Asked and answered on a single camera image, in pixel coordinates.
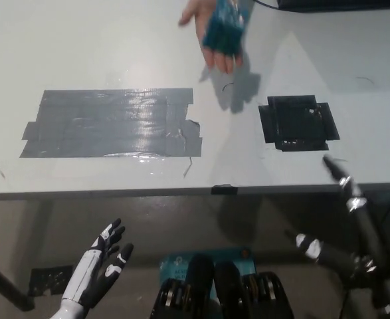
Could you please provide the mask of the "person's bare hand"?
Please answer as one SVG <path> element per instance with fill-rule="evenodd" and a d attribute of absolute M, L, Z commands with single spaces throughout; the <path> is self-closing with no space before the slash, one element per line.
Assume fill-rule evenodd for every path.
<path fill-rule="evenodd" d="M 194 20 L 206 67 L 231 74 L 243 65 L 243 36 L 251 10 L 243 1 L 189 1 L 178 24 Z"/>

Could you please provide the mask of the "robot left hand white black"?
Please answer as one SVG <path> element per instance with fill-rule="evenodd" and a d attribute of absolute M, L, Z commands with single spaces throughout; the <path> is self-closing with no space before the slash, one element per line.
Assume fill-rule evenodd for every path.
<path fill-rule="evenodd" d="M 94 308 L 112 288 L 129 261 L 134 245 L 121 249 L 118 243 L 125 231 L 121 219 L 110 223 L 83 254 L 64 291 L 63 298 L 85 309 Z"/>

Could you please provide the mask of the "robot right hand black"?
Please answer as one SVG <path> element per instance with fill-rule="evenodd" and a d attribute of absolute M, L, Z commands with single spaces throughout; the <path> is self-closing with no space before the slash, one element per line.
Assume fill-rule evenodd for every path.
<path fill-rule="evenodd" d="M 352 175 L 329 155 L 323 156 L 323 163 L 341 189 L 348 216 L 355 221 L 359 250 L 348 254 L 303 233 L 296 235 L 296 246 L 315 263 L 334 271 L 346 291 L 369 289 L 378 317 L 390 318 L 390 249 L 381 225 Z"/>

